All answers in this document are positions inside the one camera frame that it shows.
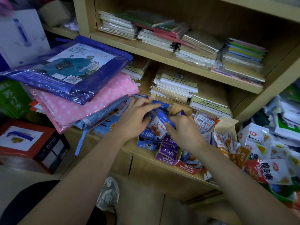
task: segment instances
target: green box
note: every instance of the green box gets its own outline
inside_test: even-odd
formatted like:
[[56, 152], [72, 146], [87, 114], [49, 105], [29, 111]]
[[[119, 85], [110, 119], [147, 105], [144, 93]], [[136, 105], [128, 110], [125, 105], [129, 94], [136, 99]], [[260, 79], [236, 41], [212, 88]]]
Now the green box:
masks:
[[19, 119], [28, 113], [30, 102], [31, 99], [18, 81], [6, 79], [0, 82], [0, 113]]

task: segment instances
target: shelf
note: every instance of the shelf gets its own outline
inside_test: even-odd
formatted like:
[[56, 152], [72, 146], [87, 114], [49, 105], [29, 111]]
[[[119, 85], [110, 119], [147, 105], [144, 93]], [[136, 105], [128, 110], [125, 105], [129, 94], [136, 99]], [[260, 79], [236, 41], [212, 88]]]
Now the shelf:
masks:
[[47, 25], [43, 24], [42, 23], [42, 26], [43, 26], [43, 29], [45, 31], [49, 31], [49, 32], [52, 32], [54, 34], [57, 34], [57, 35], [61, 35], [61, 36], [64, 36], [64, 37], [67, 37], [67, 38], [70, 38], [70, 39], [74, 39], [77, 35], [79, 35], [79, 32], [77, 31], [72, 31], [68, 28], [65, 28], [65, 27], [48, 27]]
[[178, 59], [173, 54], [173, 52], [146, 44], [140, 40], [127, 40], [99, 31], [91, 33], [91, 39], [107, 44], [109, 46], [116, 47], [118, 49], [125, 50], [127, 52], [131, 52], [155, 61], [162, 62], [167, 65], [174, 66], [188, 72], [192, 72], [194, 74], [207, 77], [209, 79], [213, 79], [249, 92], [253, 92], [255, 94], [259, 94], [263, 90], [262, 88], [190, 65], [188, 62]]
[[[76, 128], [76, 127], [69, 128], [68, 131], [71, 131], [71, 132], [82, 135], [82, 131], [79, 130], [78, 128]], [[98, 135], [96, 135], [92, 132], [87, 133], [86, 138], [92, 138], [93, 140], [96, 140], [96, 141], [101, 140], [100, 136], [98, 136]], [[138, 157], [140, 159], [143, 159], [147, 162], [150, 162], [152, 164], [155, 164], [155, 165], [157, 165], [161, 168], [170, 170], [170, 171], [175, 172], [179, 175], [182, 175], [184, 177], [187, 177], [187, 178], [193, 179], [195, 181], [201, 182], [204, 185], [211, 186], [214, 189], [220, 190], [219, 186], [204, 181], [203, 172], [192, 175], [192, 174], [189, 174], [188, 172], [178, 168], [177, 166], [170, 166], [170, 165], [168, 165], [164, 162], [156, 160], [155, 159], [155, 153], [156, 153], [155, 151], [151, 151], [151, 150], [147, 150], [147, 149], [144, 149], [144, 148], [141, 148], [141, 147], [137, 147], [137, 138], [131, 139], [128, 142], [126, 142], [122, 146], [121, 150], [125, 153], [136, 156], [136, 157]]]
[[274, 0], [221, 0], [263, 13], [300, 22], [300, 8]]

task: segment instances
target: gray sneaker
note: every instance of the gray sneaker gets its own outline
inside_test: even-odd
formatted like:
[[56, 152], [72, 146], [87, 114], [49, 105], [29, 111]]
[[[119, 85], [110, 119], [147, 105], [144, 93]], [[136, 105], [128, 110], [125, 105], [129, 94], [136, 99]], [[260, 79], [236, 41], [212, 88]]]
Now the gray sneaker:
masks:
[[120, 190], [117, 181], [113, 177], [105, 180], [100, 196], [97, 200], [97, 207], [103, 212], [115, 213], [115, 205], [118, 203]]

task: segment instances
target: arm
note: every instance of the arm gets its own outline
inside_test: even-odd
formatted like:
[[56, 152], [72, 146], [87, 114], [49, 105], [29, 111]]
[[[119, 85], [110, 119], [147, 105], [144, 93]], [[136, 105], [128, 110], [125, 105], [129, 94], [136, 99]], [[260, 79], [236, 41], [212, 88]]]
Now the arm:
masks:
[[192, 117], [173, 116], [176, 130], [167, 130], [182, 149], [201, 161], [226, 194], [243, 224], [296, 225], [300, 219], [261, 185], [226, 158], [201, 136]]
[[108, 172], [123, 144], [144, 131], [149, 119], [144, 115], [160, 104], [133, 100], [118, 125], [92, 149], [32, 209], [19, 224], [86, 224], [101, 192]]

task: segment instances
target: polka dot pattern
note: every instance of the polka dot pattern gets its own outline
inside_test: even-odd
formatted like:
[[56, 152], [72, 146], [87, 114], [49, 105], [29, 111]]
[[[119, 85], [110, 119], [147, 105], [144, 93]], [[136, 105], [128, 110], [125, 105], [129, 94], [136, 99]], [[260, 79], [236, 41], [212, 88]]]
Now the polka dot pattern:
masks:
[[72, 126], [74, 121], [81, 120], [106, 108], [124, 95], [132, 96], [139, 91], [129, 75], [119, 72], [101, 88], [90, 102], [83, 106], [48, 92], [36, 89], [33, 89], [32, 92], [56, 130], [62, 133], [63, 130]]

